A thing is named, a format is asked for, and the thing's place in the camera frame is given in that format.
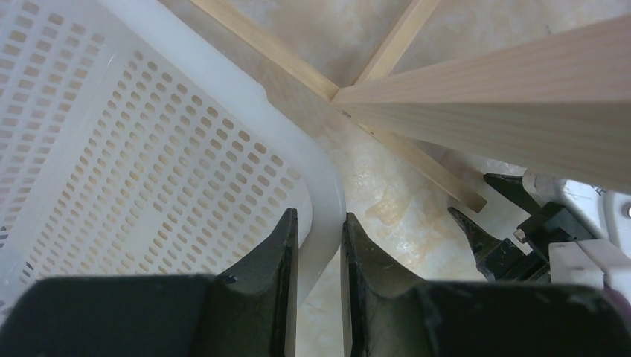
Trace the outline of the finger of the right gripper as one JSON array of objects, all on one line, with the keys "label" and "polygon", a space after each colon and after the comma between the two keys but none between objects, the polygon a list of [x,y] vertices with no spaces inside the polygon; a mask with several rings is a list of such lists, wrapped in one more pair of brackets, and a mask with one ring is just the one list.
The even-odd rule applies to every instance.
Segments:
[{"label": "finger of the right gripper", "polygon": [[497,193],[530,215],[535,214],[541,208],[539,203],[524,188],[523,177],[485,173],[483,179]]},{"label": "finger of the right gripper", "polygon": [[501,240],[488,234],[457,208],[449,207],[447,210],[464,232],[474,256],[476,268],[507,268]]}]

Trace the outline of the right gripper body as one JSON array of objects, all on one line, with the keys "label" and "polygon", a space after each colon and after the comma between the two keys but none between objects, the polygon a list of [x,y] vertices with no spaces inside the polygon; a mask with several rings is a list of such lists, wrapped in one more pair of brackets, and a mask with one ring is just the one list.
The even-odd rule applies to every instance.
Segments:
[{"label": "right gripper body", "polygon": [[517,228],[518,235],[531,247],[526,254],[510,239],[490,237],[478,248],[478,270],[489,281],[551,281],[549,245],[577,242],[594,236],[570,210],[548,203]]}]

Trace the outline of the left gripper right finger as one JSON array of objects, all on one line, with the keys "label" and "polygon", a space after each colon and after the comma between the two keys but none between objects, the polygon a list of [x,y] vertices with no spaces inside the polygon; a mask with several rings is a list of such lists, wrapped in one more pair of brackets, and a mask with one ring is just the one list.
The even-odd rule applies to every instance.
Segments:
[{"label": "left gripper right finger", "polygon": [[630,322],[587,286],[424,280],[349,213],[342,229],[347,356],[628,356]]}]

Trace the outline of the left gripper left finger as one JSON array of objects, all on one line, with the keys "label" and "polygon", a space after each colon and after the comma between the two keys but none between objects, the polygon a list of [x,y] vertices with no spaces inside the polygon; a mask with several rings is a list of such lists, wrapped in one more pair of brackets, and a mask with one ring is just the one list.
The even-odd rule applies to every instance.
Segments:
[{"label": "left gripper left finger", "polygon": [[288,356],[298,214],[220,274],[52,277],[1,326],[3,356]]}]

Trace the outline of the white plastic basket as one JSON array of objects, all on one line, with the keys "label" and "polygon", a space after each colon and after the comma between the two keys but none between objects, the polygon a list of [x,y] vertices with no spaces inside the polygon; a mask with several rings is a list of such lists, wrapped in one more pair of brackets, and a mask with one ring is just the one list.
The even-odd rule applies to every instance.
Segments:
[{"label": "white plastic basket", "polygon": [[57,275],[219,274],[288,208],[298,300],[342,180],[265,89],[158,1],[1,3],[1,316]]}]

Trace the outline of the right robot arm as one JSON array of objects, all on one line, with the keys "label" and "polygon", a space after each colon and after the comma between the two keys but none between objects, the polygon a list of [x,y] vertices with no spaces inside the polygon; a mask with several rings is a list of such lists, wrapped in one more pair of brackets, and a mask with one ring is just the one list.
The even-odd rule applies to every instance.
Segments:
[{"label": "right robot arm", "polygon": [[454,207],[476,268],[490,282],[578,283],[602,289],[606,271],[630,272],[630,195],[527,170],[484,175],[529,217],[497,239]]}]

